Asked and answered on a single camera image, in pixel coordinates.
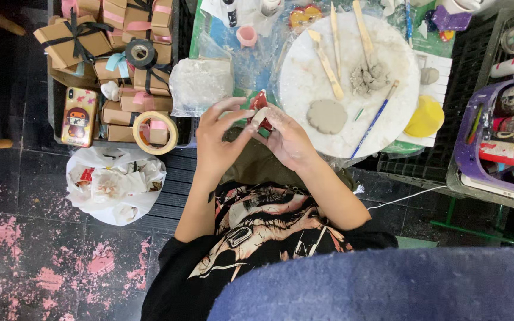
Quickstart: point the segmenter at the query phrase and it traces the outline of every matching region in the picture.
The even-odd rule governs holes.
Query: purple ceramic piece
[[[432,21],[433,13],[435,12],[435,9],[430,9],[425,12],[424,19],[428,22],[428,32],[436,32],[438,31],[438,26],[435,25],[435,23]]]
[[[438,6],[433,13],[432,21],[438,26],[439,31],[453,30],[461,32],[467,29],[469,21],[471,21],[471,13],[449,14],[446,7]]]
[[[500,189],[504,189],[514,193],[514,184],[498,180],[487,174],[479,162],[479,147],[482,141],[482,133],[484,125],[491,126],[488,122],[485,124],[484,117],[481,118],[475,131],[475,138],[471,143],[467,143],[467,137],[471,132],[480,106],[483,106],[483,113],[493,113],[497,94],[507,86],[514,84],[514,80],[490,84],[476,91],[467,103],[466,112],[461,120],[461,127],[457,135],[457,141],[453,150],[455,163],[459,170],[469,178],[483,184]]]

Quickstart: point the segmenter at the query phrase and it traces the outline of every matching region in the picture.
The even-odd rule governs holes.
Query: smartphone
[[[65,98],[65,115],[61,142],[80,147],[93,143],[94,118],[98,94],[92,90],[69,87]]]

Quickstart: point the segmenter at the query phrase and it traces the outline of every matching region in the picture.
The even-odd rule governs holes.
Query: black t-shirt
[[[330,252],[397,247],[375,221],[330,226],[308,192],[272,183],[237,183],[216,191],[215,235],[183,243],[172,237],[142,305],[142,320],[205,320],[225,285],[254,268]]]

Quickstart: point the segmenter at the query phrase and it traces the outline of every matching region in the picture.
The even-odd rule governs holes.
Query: white round board
[[[313,41],[307,32],[293,42],[285,57],[279,77],[279,101],[284,111],[306,130],[313,146],[320,152],[339,158],[350,158],[362,136],[382,106],[394,80],[400,84],[388,105],[362,143],[355,158],[371,155],[393,142],[404,130],[418,105],[420,70],[416,55],[404,37],[386,21],[364,15],[368,33],[374,45],[374,57],[389,69],[390,84],[368,93],[366,97],[352,93],[351,72],[365,59],[360,31],[353,12],[337,14],[340,37],[340,84],[348,119],[338,134],[322,134],[309,125],[307,112],[312,102],[333,99],[328,76],[323,69]],[[310,26],[322,34],[321,46],[328,56],[332,70],[336,71],[330,17]],[[354,121],[363,108],[361,116]]]

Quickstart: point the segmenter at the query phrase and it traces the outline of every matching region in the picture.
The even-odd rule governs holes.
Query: white cord
[[[391,201],[391,202],[388,202],[388,203],[386,203],[386,204],[382,204],[382,205],[378,205],[378,206],[374,206],[374,207],[369,207],[368,209],[369,209],[369,210],[371,210],[371,209],[373,209],[373,208],[378,208],[378,207],[382,207],[382,206],[384,206],[384,205],[388,205],[388,204],[396,203],[396,202],[402,201],[402,200],[404,200],[404,199],[407,199],[407,198],[410,198],[410,197],[414,197],[414,196],[416,196],[416,195],[420,195],[421,193],[425,193],[425,192],[429,192],[429,191],[437,190],[438,188],[442,188],[442,187],[447,187],[447,185],[433,187],[433,188],[430,188],[429,190],[421,191],[421,192],[419,192],[419,193],[415,193],[415,194],[413,194],[413,195],[410,195],[410,196],[406,196],[406,197],[403,197],[403,198],[397,199],[396,201]]]

